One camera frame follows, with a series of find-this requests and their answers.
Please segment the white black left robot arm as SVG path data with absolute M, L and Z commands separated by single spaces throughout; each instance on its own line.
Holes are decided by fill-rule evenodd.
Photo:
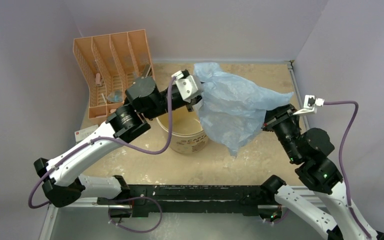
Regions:
M 151 76 L 140 76 L 128 87 L 125 99 L 99 127 L 65 153 L 53 159 L 39 158 L 34 168 L 48 204 L 61 208 L 81 198 L 106 198 L 118 205 L 129 199 L 129 187 L 123 177 L 91 177 L 84 171 L 112 151 L 127 147 L 141 148 L 132 141 L 150 129 L 149 121 L 187 107 L 193 111 L 201 101 L 200 79 L 187 70 L 172 75 L 167 89 L 160 91 Z

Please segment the light blue plastic trash bag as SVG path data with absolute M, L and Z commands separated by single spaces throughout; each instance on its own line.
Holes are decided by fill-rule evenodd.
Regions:
M 289 104 L 294 95 L 258 86 L 223 71 L 216 62 L 195 63 L 193 74 L 203 87 L 202 105 L 197 110 L 200 125 L 233 157 L 261 132 L 267 112 Z

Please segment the beige plastic trash bin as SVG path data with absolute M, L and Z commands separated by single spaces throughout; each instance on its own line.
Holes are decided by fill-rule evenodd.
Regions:
M 169 147 L 180 154 L 201 151 L 210 142 L 196 112 L 182 107 L 172 112 L 172 134 Z

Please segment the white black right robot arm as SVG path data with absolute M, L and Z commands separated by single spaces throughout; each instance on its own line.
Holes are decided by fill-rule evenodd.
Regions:
M 292 104 L 269 110 L 262 130 L 275 133 L 290 163 L 298 165 L 295 173 L 299 180 L 324 203 L 328 212 L 303 199 L 276 175 L 260 186 L 262 200 L 287 207 L 325 240 L 384 240 L 384 233 L 371 227 L 356 208 L 349 197 L 345 176 L 328 158 L 335 149 L 328 133 L 321 128 L 301 133 L 297 112 Z

